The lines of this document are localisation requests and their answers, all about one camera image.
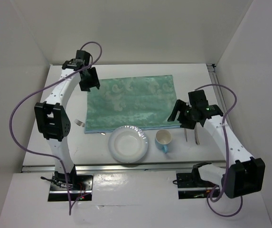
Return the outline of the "silver spoon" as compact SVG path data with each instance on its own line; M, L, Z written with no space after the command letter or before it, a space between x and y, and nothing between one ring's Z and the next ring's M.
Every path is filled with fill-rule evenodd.
M184 136L185 136L186 142L188 142L188 135L187 135L187 130L186 130L186 128L184 128Z

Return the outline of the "light blue mug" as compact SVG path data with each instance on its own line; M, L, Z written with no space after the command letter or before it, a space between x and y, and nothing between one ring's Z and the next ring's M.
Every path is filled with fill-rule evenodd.
M161 129L156 132L155 146L164 154L169 151L169 144L172 141L172 135L168 130Z

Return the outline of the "teal patterned cloth placemat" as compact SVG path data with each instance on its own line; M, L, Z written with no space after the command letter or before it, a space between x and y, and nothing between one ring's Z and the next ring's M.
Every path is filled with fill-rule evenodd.
M178 128L178 121L168 122L176 100L172 75L100 80L100 88L87 94L84 132L112 132L124 125Z

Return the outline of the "white ceramic plate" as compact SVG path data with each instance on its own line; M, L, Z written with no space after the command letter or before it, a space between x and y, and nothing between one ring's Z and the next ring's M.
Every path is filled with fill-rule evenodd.
M148 151L149 140L139 127L125 125L115 129L108 140L111 156L122 163L135 163Z

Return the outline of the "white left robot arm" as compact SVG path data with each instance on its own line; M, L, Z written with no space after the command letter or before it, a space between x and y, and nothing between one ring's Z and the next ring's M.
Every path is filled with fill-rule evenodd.
M56 85L44 102L34 107L38 130L43 134L55 158L54 180L71 190L77 185L77 174L67 142L71 130L71 122L66 114L66 106L76 86L81 91L90 92L91 88L100 88L96 68L80 71L66 78L71 73L90 64L91 54L85 50L77 50L76 57L62 65L61 83Z

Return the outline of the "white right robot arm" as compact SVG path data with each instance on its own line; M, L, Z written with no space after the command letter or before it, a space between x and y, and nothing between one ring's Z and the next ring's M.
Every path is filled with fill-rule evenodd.
M193 166L191 181L196 186L211 182L224 190L230 199L259 192L262 189L265 163L255 158L240 143L218 105L210 105L203 90L188 94L189 104L177 100L169 122L178 120L181 128L195 129L200 124L214 139L225 157L220 168L208 162Z

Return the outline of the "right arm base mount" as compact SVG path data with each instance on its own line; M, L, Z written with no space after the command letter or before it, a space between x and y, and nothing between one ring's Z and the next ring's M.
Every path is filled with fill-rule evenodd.
M177 173L176 179L172 181L178 188L178 199L203 199L211 193L215 184L202 180L199 176L198 168L211 164L202 162L195 164L191 172Z

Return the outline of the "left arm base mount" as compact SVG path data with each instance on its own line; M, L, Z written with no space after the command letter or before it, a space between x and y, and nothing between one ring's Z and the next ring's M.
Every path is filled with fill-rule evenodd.
M68 201L66 183L56 181L54 175L52 178L40 177L44 181L50 183L48 202L64 202ZM76 183L73 185L69 183L69 192L71 195L71 201L91 201L92 189L93 189L93 175L80 175L77 177Z

